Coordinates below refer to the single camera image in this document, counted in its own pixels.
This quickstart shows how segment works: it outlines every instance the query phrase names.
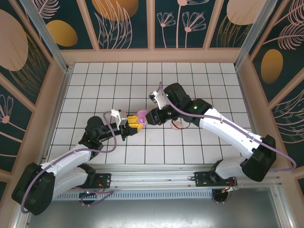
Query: yellow object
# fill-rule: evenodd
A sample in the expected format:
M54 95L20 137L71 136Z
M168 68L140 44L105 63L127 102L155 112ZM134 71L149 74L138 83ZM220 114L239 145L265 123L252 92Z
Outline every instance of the yellow object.
M266 0L229 0L227 5L228 19L235 25L253 24L265 1Z
M263 57L261 65L261 76L267 84L274 83L280 76L283 68L283 56L281 52L270 49Z
M62 20L53 20L47 24L55 42L64 47L71 47L78 41L75 30Z
M27 34L12 15L1 9L0 22L0 66L18 71L28 59Z
M136 116L136 115L130 115L130 116L128 116L128 124L129 124L129 126L132 127L132 128L137 128L137 132L140 132L141 129L143 128L143 125L142 124L138 124L137 120L138 120L138 116Z
M116 2L122 11L124 9L126 10L129 17L132 17L137 12L138 0L92 0L95 9L104 18L114 21L124 20L124 16L119 17L119 15L123 15L122 13L124 12L120 12Z

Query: leaf illustration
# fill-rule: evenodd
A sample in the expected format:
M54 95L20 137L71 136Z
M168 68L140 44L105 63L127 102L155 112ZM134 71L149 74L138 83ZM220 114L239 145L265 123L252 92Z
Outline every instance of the leaf illustration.
M281 49L296 50L304 41L304 24L285 26L277 40Z
M304 0L293 0L287 15L293 25L304 23Z
M33 0L39 15L45 19L51 19L60 8L58 0Z

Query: cable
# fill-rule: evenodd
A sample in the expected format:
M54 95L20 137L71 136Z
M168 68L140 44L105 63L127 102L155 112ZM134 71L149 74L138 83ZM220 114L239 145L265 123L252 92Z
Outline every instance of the cable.
M39 178L46 170L48 170L48 169L51 168L52 166L56 165L57 162L59 162L59 161L65 159L66 157L70 156L71 154L74 154L74 153L77 153L77 152L81 152L81 151L92 151L92 152L98 152L98 153L110 153L110 152L113 152L113 151L116 149L116 147L117 147L117 140L116 140L115 133L114 133L114 131L113 131L113 129L112 129L112 127L111 127L109 121L108 121L107 118L105 117L105 115L106 115L106 114L109 114L109 113L111 113L111 111L105 112L105 113L103 114L103 116L104 116L104 120L105 120L106 124L108 125L108 127L109 127L109 129L110 129L110 131L111 131L111 133L112 133L112 136L113 136L113 138L114 138L114 147L113 147L112 149L110 149L109 151L99 151L99 150L94 150L94 149L77 149L77 150L71 150L69 153L63 155L62 157L58 158L57 160L55 160L54 162L52 162L51 164L49 164L46 168L44 168L42 171L40 171L40 172L37 174L37 176L34 177L34 179L32 180L32 182L29 184L27 190L25 191L24 196L23 196L23 199L22 199L22 202L21 202L21 212L22 212L23 214L28 214L28 213L29 213L28 210L27 210L27 211L24 210L24 204L25 204L25 200L26 200L26 198L27 198L27 196L28 196L28 193L29 193L30 189L33 187L34 183L38 180L38 178Z
M256 142L264 147L266 147L267 149L270 149L282 156L284 156L285 158L287 158L289 161L291 161L291 163L293 164L292 167L290 168L287 168L287 169L270 169L271 172L280 172L280 171L290 171L290 170L294 170L296 168L296 163L295 161L289 157L288 155L284 154L283 152L280 152L279 150L263 143L263 142L260 142L259 140L255 139L254 137L252 137L251 135L249 135L248 133L244 132L242 129L240 129L237 125L235 125L234 123L230 123L226 120L223 120L219 117L216 117L216 116L212 116L212 115L198 115L198 114L191 114L191 113L186 113L182 110L180 110L178 107L176 107L171 101L170 99L166 96L166 93L165 91L163 90L163 87L162 87L162 82L160 82L160 85L158 87L158 90L160 90L162 92L162 95L163 97L166 99L166 101L172 106L172 108L174 108L177 112L179 112L180 114L183 114L183 115L187 115L187 116L191 116L191 117L197 117L197 118L211 118L211 119L215 119L215 120L219 120L225 124L228 124L230 127L233 127L235 130L237 130L238 132L242 133L243 135L245 135L247 138L251 139L253 142Z
M173 120L171 120L171 123L173 124L174 127L176 127L177 129L180 129L180 130L187 129L188 127L190 127L190 124L191 124L191 123L189 123L188 127L179 128L178 126L175 125L175 123L173 122Z

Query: black grid line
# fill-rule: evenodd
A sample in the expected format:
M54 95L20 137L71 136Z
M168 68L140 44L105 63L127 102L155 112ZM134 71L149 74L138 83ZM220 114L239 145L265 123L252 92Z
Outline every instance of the black grid line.
M192 65L191 64L190 64L190 68L191 68L191 76L192 76L192 82L193 82L194 97L196 98L195 87L194 87L194 79L193 79L193 74L192 74ZM200 139L201 153L203 155L203 163L205 164L203 142L201 140L201 133L200 133L200 126L199 126L199 136L200 136L199 139Z
M116 89L116 80L117 80L117 72L118 72L118 64L119 63L117 63L117 68L116 68L116 77L115 77L115 86L114 86L114 92L113 92L113 102L112 102L112 108L113 108L113 105L114 105L114 97L115 97L115 89ZM107 142L107 150L109 150L109 140L107 140L106 141ZM108 153L106 153L105 154L105 160L104 160L104 162L105 162L105 164L106 164L106 159L107 159L107 157L108 157Z

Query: flower illustration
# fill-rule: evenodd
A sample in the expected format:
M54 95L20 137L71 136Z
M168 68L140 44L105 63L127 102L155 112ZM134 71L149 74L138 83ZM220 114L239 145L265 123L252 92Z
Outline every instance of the flower illustration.
M209 0L177 0L177 3L180 6L186 6L186 5L199 5L203 3L207 3Z
M0 123L7 124L10 121L10 114L13 108L14 100L8 96L7 101L5 101L4 95L0 95Z
M187 47L187 37L189 32L200 31L206 28L204 13L192 13L189 18L189 12L182 14L182 22L186 31L185 48Z
M167 26L175 25L176 21L174 20L172 12L171 13L164 13L164 14L158 13L157 14L157 19L158 19L158 21L159 21L159 23L161 25L163 43L165 45L165 48L167 48L166 41L165 41L165 34L163 32L163 28L167 27Z

